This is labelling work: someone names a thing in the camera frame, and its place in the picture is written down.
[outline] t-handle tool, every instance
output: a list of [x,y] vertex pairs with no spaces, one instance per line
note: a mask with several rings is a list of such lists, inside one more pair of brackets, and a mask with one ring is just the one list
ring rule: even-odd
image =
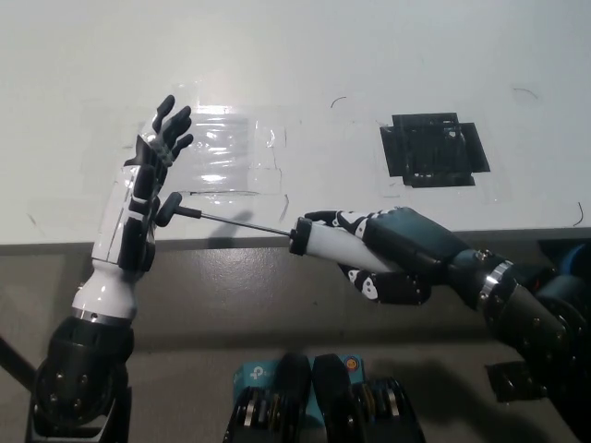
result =
[[258,231],[265,231],[267,233],[277,233],[279,235],[285,235],[286,237],[291,237],[291,233],[287,231],[281,231],[279,229],[267,228],[266,226],[259,226],[257,224],[252,223],[244,223],[243,221],[236,221],[232,219],[225,219],[224,217],[218,217],[216,215],[206,214],[201,210],[193,210],[192,208],[185,208],[180,206],[181,201],[183,200],[183,196],[181,196],[178,192],[173,192],[164,202],[162,208],[158,212],[156,216],[155,222],[158,226],[164,227],[167,226],[170,220],[173,218],[173,215],[184,215],[185,217],[190,217],[193,219],[209,219],[215,220],[216,222],[222,223],[230,223],[235,226],[242,226],[245,228],[256,229]]
[[304,254],[326,258],[337,263],[353,268],[364,269],[370,272],[395,272],[399,271],[395,264],[383,259],[363,243],[363,241],[342,230],[329,226],[313,223],[312,220],[300,217],[291,232],[279,229],[259,226],[257,224],[225,219],[215,215],[203,213],[201,210],[193,210],[180,206],[183,196],[173,192],[164,202],[155,222],[158,226],[166,226],[175,214],[191,217],[193,219],[209,219],[217,222],[230,223],[236,226],[256,229],[266,233],[276,233],[290,238],[289,252],[303,256]]

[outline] white table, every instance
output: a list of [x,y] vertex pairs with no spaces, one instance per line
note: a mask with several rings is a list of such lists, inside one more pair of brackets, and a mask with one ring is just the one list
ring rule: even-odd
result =
[[[289,229],[310,210],[408,205],[456,232],[589,235],[591,212],[573,225],[591,211],[590,20],[585,0],[4,0],[0,245],[91,244],[122,147],[195,80],[201,103],[289,116],[276,195],[187,206]],[[492,172],[383,196],[378,123],[442,112],[476,123]],[[180,217],[158,232],[170,247],[212,236],[285,244]]]

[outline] black knob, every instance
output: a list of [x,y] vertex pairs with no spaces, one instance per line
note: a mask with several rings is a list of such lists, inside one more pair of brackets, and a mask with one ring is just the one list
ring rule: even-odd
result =
[[154,219],[155,223],[162,228],[167,226],[173,218],[173,215],[176,214],[176,209],[179,207],[182,200],[183,196],[178,192],[173,192],[168,196],[163,206],[158,211],[158,214],[156,214],[156,218]]

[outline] robotic arm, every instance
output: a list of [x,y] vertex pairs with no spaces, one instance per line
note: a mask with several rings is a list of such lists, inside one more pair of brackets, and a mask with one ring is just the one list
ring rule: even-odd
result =
[[[419,293],[425,293],[418,288],[451,286],[466,305],[484,316],[496,339],[523,356],[531,373],[528,382],[549,397],[577,437],[591,441],[585,416],[591,406],[591,294],[582,280],[476,251],[409,208],[371,214],[323,211],[306,217],[344,228],[408,272],[417,288],[415,304],[422,303]],[[395,274],[350,267],[344,272],[370,299],[409,303],[396,300]]]
[[[123,441],[108,436],[125,426],[126,361],[133,351],[131,323],[137,306],[135,283],[154,258],[154,217],[168,168],[193,136],[190,107],[163,119],[173,96],[158,107],[151,131],[136,140],[136,156],[119,171],[98,238],[92,249],[94,272],[78,291],[72,315],[55,330],[47,358],[37,371],[27,441]],[[103,423],[87,425],[102,417]]]

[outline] gray floor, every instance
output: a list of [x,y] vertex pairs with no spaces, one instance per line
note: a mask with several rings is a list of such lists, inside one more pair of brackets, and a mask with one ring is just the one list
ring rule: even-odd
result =
[[[530,245],[493,247],[540,259]],[[0,333],[37,365],[88,272],[86,254],[0,257]],[[547,401],[495,402],[484,365],[518,356],[446,290],[379,306],[332,264],[233,249],[160,253],[138,297],[132,443],[221,441],[234,371],[285,350],[360,353],[370,377],[398,377],[429,443],[575,441]],[[0,441],[22,441],[27,402],[0,371]]]

